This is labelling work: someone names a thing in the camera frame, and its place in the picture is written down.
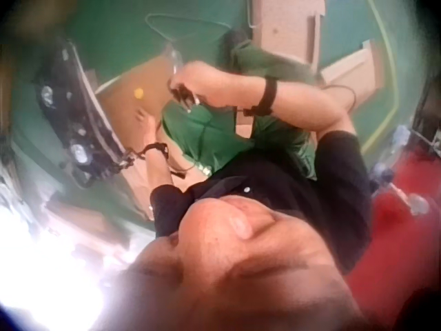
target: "green floor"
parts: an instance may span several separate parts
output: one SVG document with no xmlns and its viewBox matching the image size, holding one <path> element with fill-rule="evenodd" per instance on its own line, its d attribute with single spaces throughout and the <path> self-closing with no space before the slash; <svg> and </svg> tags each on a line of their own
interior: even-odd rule
<svg viewBox="0 0 441 331">
<path fill-rule="evenodd" d="M 418 30 L 414 9 L 401 0 L 326 3 L 320 66 L 360 49 L 367 39 L 374 39 L 382 50 L 386 87 L 353 117 L 370 166 L 378 158 L 388 132 L 397 123 L 408 121 L 415 110 L 428 70 L 429 52 Z M 84 0 L 65 33 L 78 45 L 85 67 L 94 68 L 99 81 L 105 82 L 162 52 L 166 41 L 146 25 L 145 15 L 149 13 L 217 21 L 236 28 L 247 26 L 245 0 L 189 0 L 185 6 L 178 0 Z M 176 43 L 184 60 L 201 59 L 225 67 L 222 36 L 226 27 L 180 19 L 152 21 L 165 34 L 176 39 L 184 37 Z M 40 56 L 41 48 L 23 50 L 12 100 L 12 133 L 19 169 L 23 177 L 25 174 L 32 178 L 35 184 L 31 186 L 36 187 L 29 189 L 28 198 L 38 205 L 58 191 L 72 204 L 103 212 L 128 232 L 151 228 L 151 224 L 144 225 L 120 178 L 80 190 L 59 169 L 64 153 L 38 108 L 31 84 Z M 209 118 L 206 113 L 201 116 Z M 225 121 L 228 130 L 234 129 L 231 123 Z"/>
</svg>

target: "man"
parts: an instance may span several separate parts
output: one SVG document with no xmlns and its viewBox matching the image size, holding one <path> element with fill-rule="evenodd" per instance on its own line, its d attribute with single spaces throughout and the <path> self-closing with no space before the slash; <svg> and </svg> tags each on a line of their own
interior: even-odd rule
<svg viewBox="0 0 441 331">
<path fill-rule="evenodd" d="M 157 239 L 119 279 L 102 330 L 348 330 L 342 273 L 369 242 L 369 184 L 345 109 L 322 91 L 187 64 L 170 88 L 315 132 L 316 181 L 283 150 L 237 155 L 181 192 L 150 116 L 145 153 Z"/>
</svg>

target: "black shirt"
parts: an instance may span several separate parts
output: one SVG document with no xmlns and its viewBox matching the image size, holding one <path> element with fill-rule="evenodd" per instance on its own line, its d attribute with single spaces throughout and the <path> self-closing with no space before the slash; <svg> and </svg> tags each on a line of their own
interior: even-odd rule
<svg viewBox="0 0 441 331">
<path fill-rule="evenodd" d="M 150 197 L 156 235 L 177 231 L 196 200 L 235 194 L 304 219 L 325 239 L 340 269 L 348 272 L 370 240 L 369 180 L 356 136 L 326 134 L 318 143 L 314 165 L 316 181 L 306 179 L 300 164 L 283 150 L 250 150 L 184 193 L 172 185 L 160 186 Z"/>
</svg>

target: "red floor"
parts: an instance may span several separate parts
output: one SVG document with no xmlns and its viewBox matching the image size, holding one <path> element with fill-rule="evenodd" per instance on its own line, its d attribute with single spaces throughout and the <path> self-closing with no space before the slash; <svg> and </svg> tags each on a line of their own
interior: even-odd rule
<svg viewBox="0 0 441 331">
<path fill-rule="evenodd" d="M 420 288 L 440 288 L 441 160 L 403 155 L 393 183 L 423 196 L 428 214 L 413 217 L 396 195 L 373 201 L 373 240 L 347 277 L 358 304 L 378 322 L 393 325 L 404 302 Z"/>
</svg>

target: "black watch strap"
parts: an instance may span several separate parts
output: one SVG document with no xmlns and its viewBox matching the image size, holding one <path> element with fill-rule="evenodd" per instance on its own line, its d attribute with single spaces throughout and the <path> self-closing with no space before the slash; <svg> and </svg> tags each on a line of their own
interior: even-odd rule
<svg viewBox="0 0 441 331">
<path fill-rule="evenodd" d="M 244 110 L 245 116 L 267 116 L 272 113 L 274 99 L 277 94 L 277 79 L 266 76 L 265 77 L 265 91 L 262 99 L 257 106 L 251 107 L 250 110 Z"/>
<path fill-rule="evenodd" d="M 144 149 L 142 150 L 142 152 L 139 154 L 144 157 L 144 154 L 148 150 L 153 150 L 153 149 L 160 150 L 164 154 L 164 157 L 166 159 L 168 159 L 168 146 L 166 143 L 151 143 L 151 144 L 145 146 Z"/>
</svg>

